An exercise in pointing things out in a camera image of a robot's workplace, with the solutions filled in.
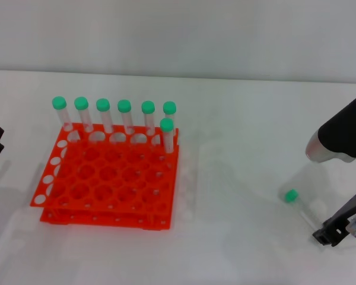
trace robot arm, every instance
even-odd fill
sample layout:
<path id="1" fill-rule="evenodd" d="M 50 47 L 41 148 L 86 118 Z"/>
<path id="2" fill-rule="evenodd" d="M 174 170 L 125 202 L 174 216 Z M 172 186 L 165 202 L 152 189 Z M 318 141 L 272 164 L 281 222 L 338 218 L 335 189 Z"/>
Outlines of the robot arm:
<path id="1" fill-rule="evenodd" d="M 313 162 L 356 159 L 356 99 L 322 125 L 311 137 L 306 155 Z M 336 246 L 349 234 L 356 237 L 356 195 L 313 233 L 322 245 Z"/>

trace white tabletop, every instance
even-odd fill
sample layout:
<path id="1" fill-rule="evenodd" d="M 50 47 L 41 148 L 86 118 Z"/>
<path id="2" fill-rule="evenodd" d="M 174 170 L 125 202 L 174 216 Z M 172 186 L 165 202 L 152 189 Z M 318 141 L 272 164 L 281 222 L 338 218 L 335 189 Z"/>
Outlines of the white tabletop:
<path id="1" fill-rule="evenodd" d="M 173 226 L 146 231 L 39 222 L 28 206 L 60 123 L 51 100 L 177 104 Z M 278 195 L 297 188 L 325 220 L 356 193 L 356 161 L 310 163 L 306 144 L 356 85 L 0 71 L 0 284 L 353 284 L 356 240 L 317 246 Z M 120 123 L 116 108 L 113 119 Z"/>

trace fallen test tube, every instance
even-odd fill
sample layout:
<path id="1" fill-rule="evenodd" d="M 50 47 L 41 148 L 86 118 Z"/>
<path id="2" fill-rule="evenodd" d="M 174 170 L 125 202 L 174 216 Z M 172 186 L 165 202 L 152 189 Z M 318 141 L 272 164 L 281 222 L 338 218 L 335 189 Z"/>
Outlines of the fallen test tube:
<path id="1" fill-rule="evenodd" d="M 165 118 L 169 118 L 173 120 L 174 123 L 174 135 L 176 135 L 176 122 L 174 120 L 175 113 L 177 112 L 177 106 L 173 101 L 168 101 L 164 103 L 163 106 Z"/>
<path id="2" fill-rule="evenodd" d="M 77 108 L 81 121 L 86 132 L 92 132 L 94 127 L 91 121 L 90 113 L 88 111 L 88 101 L 85 97 L 78 97 L 74 101 L 75 108 Z"/>
<path id="3" fill-rule="evenodd" d="M 128 135 L 133 134 L 133 122 L 131 115 L 131 103 L 128 100 L 120 100 L 117 103 L 117 109 L 121 113 L 121 118 L 123 120 L 125 133 Z"/>
<path id="4" fill-rule="evenodd" d="M 285 194 L 285 202 L 291 204 L 307 222 L 312 230 L 317 231 L 322 228 L 322 223 L 317 216 L 309 209 L 308 206 L 299 197 L 299 193 L 292 189 Z"/>
<path id="5" fill-rule="evenodd" d="M 110 113 L 110 105 L 107 99 L 99 99 L 96 101 L 96 108 L 100 111 L 101 121 L 103 122 L 104 131 L 107 134 L 113 132 L 113 122 Z"/>
<path id="6" fill-rule="evenodd" d="M 59 119 L 61 120 L 63 130 L 66 132 L 72 131 L 72 123 L 69 113 L 67 111 L 67 104 L 65 98 L 57 96 L 52 101 L 54 109 L 57 111 Z"/>
<path id="7" fill-rule="evenodd" d="M 165 153 L 174 151 L 174 122 L 170 118 L 164 118 L 160 122 L 160 127 L 163 132 Z"/>
<path id="8" fill-rule="evenodd" d="M 147 135 L 154 135 L 154 103 L 152 101 L 145 101 L 141 105 L 141 110 L 144 113 L 145 127 L 147 128 Z"/>

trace green test tube cap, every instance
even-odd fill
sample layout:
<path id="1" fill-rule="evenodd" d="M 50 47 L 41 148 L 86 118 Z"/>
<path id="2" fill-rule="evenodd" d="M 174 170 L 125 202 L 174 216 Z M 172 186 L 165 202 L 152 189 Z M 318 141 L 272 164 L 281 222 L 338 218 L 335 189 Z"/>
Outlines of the green test tube cap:
<path id="1" fill-rule="evenodd" d="M 88 101 L 85 97 L 78 97 L 75 99 L 74 105 L 77 110 L 86 110 L 88 108 Z"/>
<path id="2" fill-rule="evenodd" d="M 163 118 L 160 122 L 160 127 L 163 132 L 171 132 L 174 129 L 174 122 L 170 118 Z"/>
<path id="3" fill-rule="evenodd" d="M 177 106 L 173 101 L 165 102 L 163 108 L 166 115 L 174 115 L 177 112 Z"/>
<path id="4" fill-rule="evenodd" d="M 117 109 L 121 113 L 128 113 L 132 109 L 130 101 L 129 100 L 120 100 L 117 103 Z"/>
<path id="5" fill-rule="evenodd" d="M 144 114 L 153 114 L 155 111 L 154 103 L 152 101 L 144 101 L 141 105 L 141 110 Z"/>
<path id="6" fill-rule="evenodd" d="M 96 101 L 96 109 L 101 112 L 107 112 L 109 110 L 109 101 L 105 98 Z"/>
<path id="7" fill-rule="evenodd" d="M 292 189 L 285 194 L 285 202 L 286 203 L 295 202 L 298 197 L 299 197 L 299 193 L 297 192 L 297 190 Z"/>
<path id="8" fill-rule="evenodd" d="M 54 109 L 56 110 L 62 110 L 67 106 L 65 98 L 63 98 L 62 96 L 54 97 L 52 104 Z"/>

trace white wall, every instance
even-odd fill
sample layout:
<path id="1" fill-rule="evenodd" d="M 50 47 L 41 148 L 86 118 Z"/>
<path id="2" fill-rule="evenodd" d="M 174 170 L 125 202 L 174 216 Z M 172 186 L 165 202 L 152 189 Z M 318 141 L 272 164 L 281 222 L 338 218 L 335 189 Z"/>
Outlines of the white wall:
<path id="1" fill-rule="evenodd" d="M 356 0 L 0 0 L 0 69 L 356 82 Z"/>

